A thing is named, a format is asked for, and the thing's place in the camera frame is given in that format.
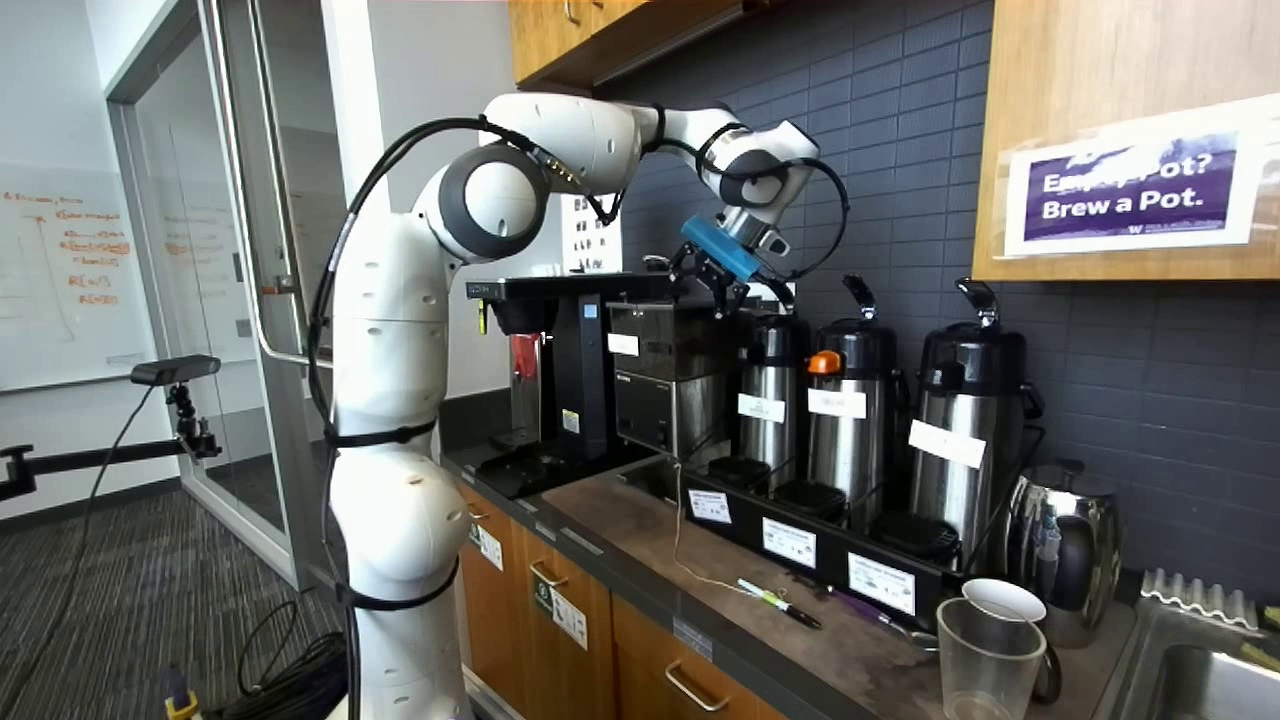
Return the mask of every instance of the coffee maker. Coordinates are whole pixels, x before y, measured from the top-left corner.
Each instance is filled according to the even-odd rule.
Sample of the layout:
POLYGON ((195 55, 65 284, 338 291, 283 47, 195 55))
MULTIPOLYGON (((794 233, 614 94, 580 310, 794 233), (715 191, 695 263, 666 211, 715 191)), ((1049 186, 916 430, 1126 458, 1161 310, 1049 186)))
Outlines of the coffee maker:
POLYGON ((538 335, 531 439, 476 470, 506 496, 538 496, 558 483, 652 458, 618 434, 610 305, 666 295, 669 276, 514 276, 473 282, 506 335, 538 335))

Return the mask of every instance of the sign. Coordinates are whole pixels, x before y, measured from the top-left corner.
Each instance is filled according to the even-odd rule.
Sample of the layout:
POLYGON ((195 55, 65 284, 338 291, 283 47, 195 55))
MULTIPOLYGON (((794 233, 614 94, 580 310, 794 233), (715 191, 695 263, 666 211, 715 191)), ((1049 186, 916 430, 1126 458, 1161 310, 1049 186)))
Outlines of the sign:
POLYGON ((1007 258, 1250 245, 1261 165, 1245 133, 1103 138, 1020 153, 1007 258))

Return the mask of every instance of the coffee urn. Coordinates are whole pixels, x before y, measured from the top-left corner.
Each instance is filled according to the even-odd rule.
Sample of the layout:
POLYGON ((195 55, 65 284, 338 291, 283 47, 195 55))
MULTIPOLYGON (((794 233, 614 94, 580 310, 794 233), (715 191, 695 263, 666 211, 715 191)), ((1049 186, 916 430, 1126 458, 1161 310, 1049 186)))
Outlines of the coffee urn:
POLYGON ((853 521, 872 526, 883 500, 890 446, 906 410, 893 330, 877 325, 877 295, 844 276, 860 317, 819 333, 807 358, 807 483, 844 496, 853 521))
POLYGON ((804 330, 787 310, 763 305, 739 325, 736 460, 768 471, 768 488, 800 471, 800 359, 804 330))
POLYGON ((959 282, 973 325, 929 333, 921 418, 913 422, 913 514, 959 536, 955 572, 985 572, 1014 480, 1027 464, 1039 398, 1025 376, 1027 344, 1000 330, 998 291, 959 282))

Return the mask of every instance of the tile backsplash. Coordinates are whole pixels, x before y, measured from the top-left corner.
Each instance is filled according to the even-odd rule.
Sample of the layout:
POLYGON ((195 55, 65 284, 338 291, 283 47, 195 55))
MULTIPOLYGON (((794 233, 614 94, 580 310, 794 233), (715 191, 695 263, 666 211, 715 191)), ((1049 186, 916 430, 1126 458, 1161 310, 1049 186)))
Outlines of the tile backsplash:
MULTIPOLYGON (((853 224, 800 282, 800 317, 853 317, 860 274, 916 373, 933 330, 969 320, 985 141, 989 0, 804 0, 720 27, 600 97, 727 103, 749 130, 800 123, 839 172, 853 224)), ((796 258, 834 233, 818 176, 787 211, 796 258)), ((627 237, 673 251, 715 203, 679 159, 642 167, 627 237)), ((1027 335, 1049 458, 1120 492, 1126 563, 1280 591, 1280 284, 998 284, 1027 335)))

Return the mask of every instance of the white robotic arm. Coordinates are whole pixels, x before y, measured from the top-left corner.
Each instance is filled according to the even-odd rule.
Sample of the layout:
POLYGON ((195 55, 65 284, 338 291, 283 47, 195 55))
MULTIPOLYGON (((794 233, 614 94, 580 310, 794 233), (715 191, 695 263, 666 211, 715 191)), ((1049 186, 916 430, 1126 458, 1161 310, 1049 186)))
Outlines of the white robotic arm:
POLYGON ((360 631, 348 708, 376 720, 468 717, 448 591, 468 514, 429 450, 448 379, 448 269, 518 258, 539 233, 553 191, 626 191, 642 158, 673 144, 727 208, 715 227, 690 233, 691 245, 752 282, 749 248, 774 237, 818 158, 794 123, 744 133, 720 110, 514 94, 484 122, 481 149, 443 165, 408 215, 354 224, 354 211, 354 248, 342 241, 330 260, 342 446, 331 514, 360 631))

